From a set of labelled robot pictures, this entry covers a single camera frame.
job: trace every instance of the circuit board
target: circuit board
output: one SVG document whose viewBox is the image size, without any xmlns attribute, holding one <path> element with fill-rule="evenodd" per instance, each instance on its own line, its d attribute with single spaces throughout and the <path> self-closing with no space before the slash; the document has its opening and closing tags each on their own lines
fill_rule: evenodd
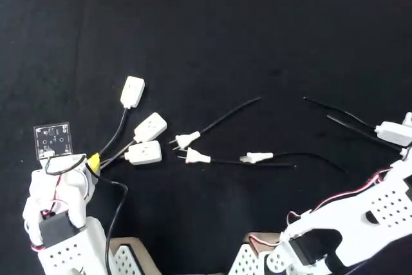
<svg viewBox="0 0 412 275">
<path fill-rule="evenodd" d="M 35 126 L 33 130 L 38 160 L 50 156 L 71 155 L 73 153 L 68 122 Z"/>
</svg>

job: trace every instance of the table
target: table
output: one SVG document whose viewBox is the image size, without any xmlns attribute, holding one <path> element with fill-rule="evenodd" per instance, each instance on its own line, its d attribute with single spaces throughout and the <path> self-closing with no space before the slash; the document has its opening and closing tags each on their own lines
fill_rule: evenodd
<svg viewBox="0 0 412 275">
<path fill-rule="evenodd" d="M 289 210 L 358 187 L 398 158 L 302 98 L 373 124 L 401 121 L 412 87 L 411 0 L 0 0 L 0 12 L 5 274 L 42 274 L 21 218 L 39 166 L 33 126 L 70 121 L 74 150 L 96 151 L 120 119 L 127 75 L 147 89 L 119 146 L 154 111 L 169 127 L 162 163 L 108 171 L 130 189 L 115 236 L 141 238 L 165 274 L 228 270 L 245 233 L 282 231 Z M 188 166 L 167 145 L 258 95 L 193 147 L 231 159 L 313 151 L 348 174 L 309 158 L 291 158 L 296 169 Z M 105 229 L 119 194 L 100 184 L 88 207 Z M 371 265 L 382 274 L 405 265 L 410 243 Z"/>
</svg>

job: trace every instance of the perforated plastic plate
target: perforated plastic plate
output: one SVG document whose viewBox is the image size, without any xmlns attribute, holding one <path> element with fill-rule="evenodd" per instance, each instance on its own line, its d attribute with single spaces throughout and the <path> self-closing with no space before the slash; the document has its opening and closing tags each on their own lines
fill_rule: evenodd
<svg viewBox="0 0 412 275">
<path fill-rule="evenodd" d="M 121 275 L 142 275 L 135 257 L 127 245 L 119 247 L 115 254 L 115 263 L 118 273 Z"/>
<path fill-rule="evenodd" d="M 243 244 L 228 275 L 264 275 L 263 263 L 263 260 L 259 263 L 259 258 L 249 244 Z"/>
</svg>

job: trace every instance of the wire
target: wire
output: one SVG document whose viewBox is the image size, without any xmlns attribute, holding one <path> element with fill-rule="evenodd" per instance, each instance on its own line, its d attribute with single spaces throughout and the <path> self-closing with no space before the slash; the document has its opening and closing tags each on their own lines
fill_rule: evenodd
<svg viewBox="0 0 412 275">
<path fill-rule="evenodd" d="M 126 200 L 126 196 L 127 196 L 127 192 L 129 191 L 129 188 L 127 188 L 127 186 L 123 183 L 115 182 L 114 180 L 108 180 L 107 178 L 104 178 L 100 175 L 97 175 L 96 173 L 93 172 L 93 170 L 90 168 L 90 166 L 88 164 L 86 164 L 86 167 L 89 170 L 89 172 L 95 178 L 97 178 L 98 180 L 101 180 L 101 181 L 103 181 L 105 183 L 108 183 L 108 184 L 111 184 L 111 185 L 119 186 L 123 189 L 123 197 L 122 197 L 121 201 L 119 202 L 119 204 L 117 206 L 115 214 L 113 215 L 113 219 L 110 223 L 108 233 L 106 235 L 106 247 L 105 247 L 105 250 L 104 250 L 104 260 L 105 260 L 105 263 L 106 263 L 106 270 L 108 272 L 108 275 L 111 275 L 110 265 L 109 265 L 109 246 L 110 246 L 111 234 L 113 232 L 113 228 L 116 224 L 116 221 L 117 221 L 118 215 L 120 213 L 120 210 L 122 209 L 122 206 L 123 206 L 123 204 Z"/>
<path fill-rule="evenodd" d="M 74 171 L 78 172 L 78 174 L 80 174 L 81 176 L 83 176 L 84 183 L 85 183 L 85 185 L 86 185 L 86 192 L 85 192 L 84 195 L 83 195 L 83 200 L 85 200 L 85 199 L 88 197 L 88 195 L 89 195 L 89 180 L 88 180 L 88 177 L 87 177 L 83 172 L 81 172 L 81 171 L 79 171 L 79 170 L 74 170 Z"/>
<path fill-rule="evenodd" d="M 315 208 L 313 209 L 313 211 L 316 211 L 316 210 L 320 209 L 322 206 L 325 206 L 325 204 L 330 203 L 330 202 L 336 200 L 337 198 L 341 198 L 341 197 L 343 197 L 343 196 L 351 196 L 351 195 L 353 195 L 353 194 L 361 193 L 362 191 L 365 191 L 367 188 L 369 188 L 369 187 L 371 187 L 371 186 L 373 186 L 373 185 L 376 184 L 375 182 L 376 182 L 376 180 L 378 180 L 378 179 L 380 178 L 380 174 L 385 173 L 385 172 L 388 172 L 388 171 L 390 171 L 390 170 L 391 170 L 391 168 L 389 168 L 389 169 L 382 169 L 382 170 L 380 170 L 380 171 L 377 171 L 375 174 L 373 174 L 373 176 L 372 176 L 364 185 L 362 185 L 362 186 L 359 187 L 358 189 L 355 189 L 355 190 L 352 190 L 352 191 L 345 191 L 345 192 L 343 192 L 343 193 L 335 194 L 335 195 L 333 195 L 333 196 L 331 196 L 331 197 L 323 200 L 321 203 L 319 203 L 319 204 L 317 205 L 317 207 L 315 207 Z"/>
<path fill-rule="evenodd" d="M 323 162 L 326 162 L 327 164 L 329 164 L 330 166 L 332 166 L 333 168 L 335 168 L 339 172 L 342 172 L 344 174 L 348 174 L 347 170 L 343 169 L 340 165 L 336 164 L 335 162 L 332 162 L 331 160 L 329 160 L 329 159 L 327 159 L 327 158 L 325 158 L 321 155 L 315 154 L 315 153 L 291 153 L 291 152 L 274 153 L 273 154 L 273 159 L 286 157 L 286 156 L 307 156 L 307 157 L 316 158 L 316 159 L 319 159 Z"/>
<path fill-rule="evenodd" d="M 343 122 L 343 121 L 341 121 L 341 120 L 339 120 L 339 119 L 336 119 L 336 118 L 333 117 L 333 116 L 327 115 L 327 117 L 328 117 L 330 120 L 338 123 L 339 125 L 344 126 L 344 127 L 348 128 L 348 129 L 350 129 L 350 130 L 352 130 L 352 131 L 360 134 L 361 136 L 363 136 L 363 137 L 365 137 L 365 138 L 368 138 L 368 139 L 370 139 L 370 140 L 372 140 L 372 141 L 374 141 L 374 142 L 376 142 L 376 143 L 379 143 L 379 144 L 381 144 L 381 145 L 385 145 L 386 147 L 392 149 L 393 151 L 396 151 L 397 153 L 399 153 L 400 151 L 402 151 L 402 148 L 401 148 L 401 147 L 392 145 L 392 144 L 390 144 L 389 142 L 383 141 L 383 140 L 381 140 L 381 139 L 379 139 L 379 138 L 375 138 L 375 137 L 367 134 L 366 132 L 363 132 L 362 130 L 359 130 L 359 129 L 357 129 L 357 128 L 355 128 L 355 127 L 352 127 L 351 125 L 349 125 L 349 124 L 347 124 L 347 123 L 345 123 L 345 122 Z"/>
<path fill-rule="evenodd" d="M 212 124 L 208 125 L 206 128 L 202 129 L 200 131 L 200 134 L 204 134 L 205 132 L 209 131 L 210 129 L 212 129 L 214 126 L 218 125 L 220 122 L 224 121 L 225 119 L 229 118 L 230 116 L 232 116 L 233 114 L 235 114 L 236 112 L 238 112 L 239 110 L 245 108 L 246 106 L 255 103 L 256 101 L 261 100 L 260 97 L 257 97 L 255 99 L 252 100 L 248 100 L 244 103 L 242 103 L 240 106 L 237 106 L 236 108 L 230 110 L 229 112 L 227 112 L 226 114 L 224 114 L 223 116 L 221 116 L 220 118 L 218 118 L 217 120 L 215 120 Z"/>
<path fill-rule="evenodd" d="M 363 267 L 365 264 L 367 264 L 367 262 L 369 261 L 369 259 L 364 260 L 363 262 L 359 263 L 356 267 L 350 269 L 347 273 L 345 273 L 344 275 L 350 275 L 353 274 L 354 272 L 356 272 L 357 269 L 360 269 L 361 267 Z"/>
<path fill-rule="evenodd" d="M 403 157 L 402 161 L 406 161 L 406 160 L 407 160 L 407 157 L 409 156 L 409 152 L 411 151 L 411 148 L 412 148 L 412 143 L 410 143 L 410 145 L 408 145 L 408 146 L 406 147 L 406 154 L 405 154 L 405 156 Z"/>
<path fill-rule="evenodd" d="M 289 163 L 279 163 L 279 164 L 248 164 L 247 162 L 232 161 L 232 160 L 220 160 L 211 159 L 211 162 L 215 164 L 233 164 L 237 166 L 253 166 L 253 167 L 296 167 L 294 164 Z"/>
<path fill-rule="evenodd" d="M 47 163 L 46 163 L 46 165 L 45 165 L 45 167 L 44 167 L 44 172 L 46 172 L 47 175 L 53 175 L 53 176 L 63 175 L 64 173 L 67 173 L 67 172 L 75 169 L 75 168 L 78 167 L 79 165 L 81 165 L 81 163 L 83 163 L 83 160 L 84 160 L 84 159 L 86 159 L 86 156 L 85 156 L 85 155 L 81 156 L 81 158 L 80 158 L 78 161 L 76 161 L 76 163 L 74 163 L 72 166 L 70 166 L 70 167 L 68 167 L 68 168 L 66 168 L 66 169 L 64 169 L 64 170 L 62 170 L 62 171 L 58 171 L 58 172 L 48 172 L 47 170 L 48 170 L 48 168 L 49 168 L 50 161 L 51 161 L 51 158 L 49 157 L 49 160 L 47 161 Z"/>
<path fill-rule="evenodd" d="M 323 103 L 323 102 L 321 102 L 321 101 L 314 100 L 314 99 L 311 99 L 311 98 L 308 98 L 308 97 L 303 97 L 303 100 L 307 100 L 307 101 L 309 101 L 309 102 L 312 102 L 312 103 L 314 103 L 314 104 L 317 104 L 318 106 L 322 106 L 322 107 L 324 107 L 324 108 L 326 108 L 326 109 L 333 109 L 333 110 L 335 110 L 335 111 L 338 111 L 338 112 L 341 112 L 341 113 L 343 113 L 343 114 L 346 114 L 347 116 L 349 116 L 349 117 L 355 119 L 356 121 L 360 122 L 362 125 L 364 125 L 364 126 L 366 126 L 366 127 L 369 127 L 370 129 L 375 129 L 375 126 L 372 126 L 371 124 L 368 124 L 367 122 L 363 121 L 362 119 L 360 119 L 359 117 L 355 116 L 354 114 L 349 113 L 348 111 L 345 111 L 344 109 L 340 109 L 340 108 L 337 108 L 336 106 L 331 106 L 330 104 L 326 104 L 326 103 Z"/>
<path fill-rule="evenodd" d="M 265 245 L 265 246 L 268 246 L 268 247 L 276 247 L 276 246 L 278 246 L 278 245 L 280 244 L 280 242 L 268 243 L 268 242 L 266 242 L 266 241 L 261 240 L 261 239 L 258 238 L 257 236 L 254 236 L 253 234 L 250 234 L 250 235 L 249 235 L 248 240 L 249 240 L 250 246 L 252 247 L 253 251 L 254 251 L 256 254 L 258 254 L 258 250 L 256 249 L 256 246 L 253 244 L 252 240 L 255 241 L 255 242 L 258 243 L 258 244 Z"/>
<path fill-rule="evenodd" d="M 294 215 L 295 218 L 300 218 L 300 217 L 301 217 L 301 215 L 297 214 L 296 212 L 290 211 L 290 212 L 286 215 L 286 224 L 287 224 L 287 225 L 290 225 L 289 216 L 290 216 L 291 214 Z"/>
<path fill-rule="evenodd" d="M 44 249 L 44 246 L 35 246 L 33 244 L 30 245 L 30 248 L 32 249 L 32 251 L 34 252 L 40 252 Z"/>
<path fill-rule="evenodd" d="M 100 169 L 104 169 L 105 167 L 107 167 L 108 165 L 110 165 L 110 163 L 112 163 L 114 160 L 116 160 L 119 156 L 123 155 L 123 153 L 127 150 L 127 148 L 134 144 L 136 141 L 132 140 L 130 143 L 128 143 L 125 147 L 123 147 L 120 151 L 118 151 L 113 157 L 106 159 L 105 161 L 102 162 L 102 166 L 100 167 Z"/>
<path fill-rule="evenodd" d="M 98 152 L 100 156 L 102 156 L 108 150 L 111 144 L 118 138 L 120 132 L 122 132 L 124 124 L 126 123 L 127 111 L 129 111 L 129 109 L 125 108 L 123 111 L 122 119 L 120 119 L 120 124 L 118 125 L 115 134 L 112 136 L 109 142 L 107 142 L 107 144 Z"/>
</svg>

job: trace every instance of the white connector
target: white connector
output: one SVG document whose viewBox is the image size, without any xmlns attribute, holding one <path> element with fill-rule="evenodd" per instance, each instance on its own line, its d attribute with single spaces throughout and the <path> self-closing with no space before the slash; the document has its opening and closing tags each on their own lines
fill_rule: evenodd
<svg viewBox="0 0 412 275">
<path fill-rule="evenodd" d="M 212 161 L 212 158 L 210 156 L 203 155 L 190 147 L 187 149 L 186 158 L 180 156 L 178 156 L 178 158 L 185 159 L 187 164 L 194 164 L 196 162 L 205 162 L 207 164 L 210 164 L 210 162 Z"/>
<path fill-rule="evenodd" d="M 242 162 L 255 164 L 256 162 L 273 158 L 273 153 L 247 153 L 246 156 L 239 158 Z"/>
<path fill-rule="evenodd" d="M 195 131 L 191 133 L 190 135 L 176 135 L 176 139 L 173 141 L 170 141 L 169 143 L 176 142 L 178 144 L 175 149 L 185 149 L 187 146 L 189 146 L 194 140 L 200 137 L 200 132 Z"/>
<path fill-rule="evenodd" d="M 412 127 L 412 112 L 407 112 L 402 125 Z"/>
<path fill-rule="evenodd" d="M 129 146 L 124 158 L 133 165 L 151 164 L 162 161 L 162 150 L 158 141 L 144 142 Z"/>
<path fill-rule="evenodd" d="M 166 121 L 159 114 L 153 113 L 136 127 L 134 140 L 136 143 L 153 141 L 166 128 Z"/>
<path fill-rule="evenodd" d="M 120 101 L 125 109 L 135 108 L 139 104 L 144 90 L 144 80 L 138 77 L 127 77 Z"/>
<path fill-rule="evenodd" d="M 394 122 L 383 122 L 376 126 L 378 138 L 401 146 L 412 143 L 412 128 Z"/>
</svg>

